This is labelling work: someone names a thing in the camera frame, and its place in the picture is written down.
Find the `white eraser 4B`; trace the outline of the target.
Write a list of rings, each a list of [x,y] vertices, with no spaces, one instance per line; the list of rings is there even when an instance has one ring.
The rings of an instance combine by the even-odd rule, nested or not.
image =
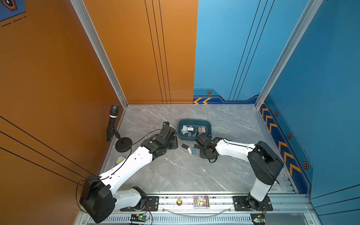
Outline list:
[[[184,125],[181,131],[183,134],[185,134],[187,132],[187,127]]]

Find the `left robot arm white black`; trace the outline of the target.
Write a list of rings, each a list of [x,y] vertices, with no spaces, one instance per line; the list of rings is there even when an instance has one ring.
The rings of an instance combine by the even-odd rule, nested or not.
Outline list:
[[[79,203],[95,223],[103,222],[116,210],[143,210],[147,195],[142,189],[134,186],[119,191],[119,188],[142,167],[163,156],[167,150],[177,148],[178,140],[175,136],[169,140],[160,137],[144,140],[133,154],[113,169],[100,176],[91,174],[86,178]]]

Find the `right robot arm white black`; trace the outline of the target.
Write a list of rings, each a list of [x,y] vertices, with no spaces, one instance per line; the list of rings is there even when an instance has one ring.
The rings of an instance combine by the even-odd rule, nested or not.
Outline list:
[[[201,136],[196,142],[201,147],[203,156],[211,163],[216,162],[219,156],[230,156],[250,163],[256,176],[247,197],[247,202],[252,208],[264,201],[284,167],[283,160],[263,141],[245,144],[220,137],[210,139]]]

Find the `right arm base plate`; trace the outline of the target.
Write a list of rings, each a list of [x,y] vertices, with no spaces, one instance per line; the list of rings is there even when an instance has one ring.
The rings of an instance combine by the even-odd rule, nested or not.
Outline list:
[[[233,205],[237,212],[239,211],[273,211],[271,200],[266,196],[261,202],[251,196],[234,196]]]

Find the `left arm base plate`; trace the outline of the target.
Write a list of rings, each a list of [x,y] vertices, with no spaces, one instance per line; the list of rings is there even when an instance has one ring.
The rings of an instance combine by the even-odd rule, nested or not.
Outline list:
[[[148,210],[148,206],[150,207],[151,212],[157,212],[159,206],[159,197],[158,196],[147,196],[146,201],[144,202],[144,206],[140,208],[140,206],[136,207],[126,207],[120,209],[121,212],[145,212]]]

